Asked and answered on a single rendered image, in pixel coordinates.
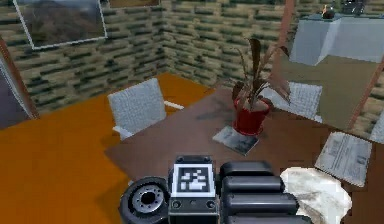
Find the framed landscape picture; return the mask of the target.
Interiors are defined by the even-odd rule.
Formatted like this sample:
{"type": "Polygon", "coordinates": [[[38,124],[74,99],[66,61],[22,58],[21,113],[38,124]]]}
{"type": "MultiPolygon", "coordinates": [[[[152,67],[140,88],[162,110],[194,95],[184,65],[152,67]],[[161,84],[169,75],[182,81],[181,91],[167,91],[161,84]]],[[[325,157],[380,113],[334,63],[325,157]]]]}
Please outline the framed landscape picture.
{"type": "Polygon", "coordinates": [[[100,0],[13,0],[33,50],[107,37],[100,0]]]}

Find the white crumpled cloth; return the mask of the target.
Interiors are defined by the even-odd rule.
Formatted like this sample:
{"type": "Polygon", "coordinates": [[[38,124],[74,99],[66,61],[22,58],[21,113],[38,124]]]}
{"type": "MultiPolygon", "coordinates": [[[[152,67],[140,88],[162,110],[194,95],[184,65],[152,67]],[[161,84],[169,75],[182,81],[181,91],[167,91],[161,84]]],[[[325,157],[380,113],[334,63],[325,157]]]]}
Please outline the white crumpled cloth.
{"type": "Polygon", "coordinates": [[[291,167],[280,174],[285,192],[299,203],[298,215],[308,216],[313,224],[341,224],[352,208],[352,199],[341,182],[314,168],[291,167]]]}

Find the white woven chair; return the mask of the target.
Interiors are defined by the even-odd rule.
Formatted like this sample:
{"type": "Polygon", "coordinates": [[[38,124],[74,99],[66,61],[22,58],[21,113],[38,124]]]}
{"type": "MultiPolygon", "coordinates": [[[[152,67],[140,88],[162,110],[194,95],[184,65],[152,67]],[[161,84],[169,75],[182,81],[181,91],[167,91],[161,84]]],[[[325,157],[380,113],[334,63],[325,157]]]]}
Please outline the white woven chair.
{"type": "Polygon", "coordinates": [[[289,99],[285,101],[276,91],[267,88],[261,92],[261,95],[272,101],[276,108],[312,119],[319,123],[322,122],[318,114],[318,107],[322,94],[322,87],[304,83],[290,82],[291,90],[289,99]]]}
{"type": "Polygon", "coordinates": [[[166,118],[166,106],[183,109],[182,105],[163,98],[157,78],[108,95],[109,105],[115,121],[113,131],[123,141],[136,133],[166,118]]]}

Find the dark round bowl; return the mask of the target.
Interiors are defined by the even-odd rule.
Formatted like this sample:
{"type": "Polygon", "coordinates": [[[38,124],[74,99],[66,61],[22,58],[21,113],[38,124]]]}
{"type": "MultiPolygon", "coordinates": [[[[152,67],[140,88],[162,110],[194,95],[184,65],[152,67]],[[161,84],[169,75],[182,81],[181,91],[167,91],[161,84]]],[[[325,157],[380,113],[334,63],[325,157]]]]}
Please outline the dark round bowl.
{"type": "Polygon", "coordinates": [[[334,9],[332,6],[325,5],[322,9],[322,18],[323,19],[333,19],[335,15],[334,9]]]}

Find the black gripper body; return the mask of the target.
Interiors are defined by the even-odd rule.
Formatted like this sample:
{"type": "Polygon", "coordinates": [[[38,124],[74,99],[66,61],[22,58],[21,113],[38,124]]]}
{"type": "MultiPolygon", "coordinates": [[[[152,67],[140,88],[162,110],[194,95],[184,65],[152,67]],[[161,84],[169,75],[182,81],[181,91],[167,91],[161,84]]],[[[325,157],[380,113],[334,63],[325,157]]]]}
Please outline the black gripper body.
{"type": "Polygon", "coordinates": [[[120,197],[122,224],[168,224],[169,192],[161,177],[145,177],[129,185],[120,197]]]}

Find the grey square mat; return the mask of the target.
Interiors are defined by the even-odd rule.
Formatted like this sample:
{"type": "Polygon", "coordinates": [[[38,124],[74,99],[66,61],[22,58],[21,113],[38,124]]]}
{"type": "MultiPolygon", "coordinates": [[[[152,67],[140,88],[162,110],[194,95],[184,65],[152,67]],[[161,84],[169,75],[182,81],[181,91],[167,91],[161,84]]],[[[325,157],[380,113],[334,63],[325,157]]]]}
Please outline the grey square mat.
{"type": "Polygon", "coordinates": [[[232,126],[225,126],[212,139],[244,156],[259,142],[256,136],[243,135],[232,126]]]}

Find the brown dining table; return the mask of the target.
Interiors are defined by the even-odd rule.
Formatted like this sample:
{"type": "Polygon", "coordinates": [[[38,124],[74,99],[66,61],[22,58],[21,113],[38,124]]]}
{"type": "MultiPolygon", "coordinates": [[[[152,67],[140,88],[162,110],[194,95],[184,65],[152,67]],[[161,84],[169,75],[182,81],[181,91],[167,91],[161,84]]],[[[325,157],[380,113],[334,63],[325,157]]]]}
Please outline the brown dining table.
{"type": "MultiPolygon", "coordinates": [[[[165,176],[179,155],[209,155],[216,166],[228,161],[265,160],[279,173],[288,167],[315,164],[331,126],[285,111],[274,111],[263,122],[258,144],[243,156],[212,137],[232,123],[231,92],[218,89],[200,101],[105,151],[126,175],[165,176]]],[[[375,143],[363,188],[347,182],[352,209],[344,224],[384,224],[384,145],[375,143]]]]}

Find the grey newspaper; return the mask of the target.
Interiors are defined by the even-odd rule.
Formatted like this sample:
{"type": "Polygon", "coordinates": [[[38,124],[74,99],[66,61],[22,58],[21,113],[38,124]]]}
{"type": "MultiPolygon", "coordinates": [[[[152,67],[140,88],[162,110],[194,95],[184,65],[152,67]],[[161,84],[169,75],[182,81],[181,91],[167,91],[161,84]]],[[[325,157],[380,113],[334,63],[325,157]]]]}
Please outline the grey newspaper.
{"type": "Polygon", "coordinates": [[[364,187],[371,150],[369,141],[343,132],[332,132],[315,167],[352,185],[364,187]]]}

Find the pale blue counter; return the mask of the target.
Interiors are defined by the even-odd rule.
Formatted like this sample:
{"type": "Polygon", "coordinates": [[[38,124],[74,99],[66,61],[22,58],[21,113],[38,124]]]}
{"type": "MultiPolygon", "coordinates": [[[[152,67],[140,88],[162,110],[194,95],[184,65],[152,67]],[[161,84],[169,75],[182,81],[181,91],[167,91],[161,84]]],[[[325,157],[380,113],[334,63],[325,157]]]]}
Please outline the pale blue counter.
{"type": "Polygon", "coordinates": [[[311,15],[299,20],[289,60],[316,66],[327,56],[380,63],[384,18],[311,15]]]}

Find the plant in red pot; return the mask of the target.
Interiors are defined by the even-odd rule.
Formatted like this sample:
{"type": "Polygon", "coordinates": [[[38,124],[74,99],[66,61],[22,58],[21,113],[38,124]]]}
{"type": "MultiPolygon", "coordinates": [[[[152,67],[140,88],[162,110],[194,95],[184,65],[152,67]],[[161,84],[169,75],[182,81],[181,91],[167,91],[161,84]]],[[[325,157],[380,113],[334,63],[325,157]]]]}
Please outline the plant in red pot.
{"type": "Polygon", "coordinates": [[[264,119],[273,107],[273,103],[262,96],[262,91],[271,89],[285,102],[290,103],[289,82],[277,74],[262,74],[276,53],[282,52],[288,56],[289,51],[283,45],[271,45],[264,56],[261,56],[261,42],[256,38],[249,38],[248,41],[251,49],[252,68],[248,68],[243,53],[238,49],[244,80],[237,81],[232,89],[232,100],[236,110],[232,127],[240,134],[257,136],[262,132],[264,119]]]}

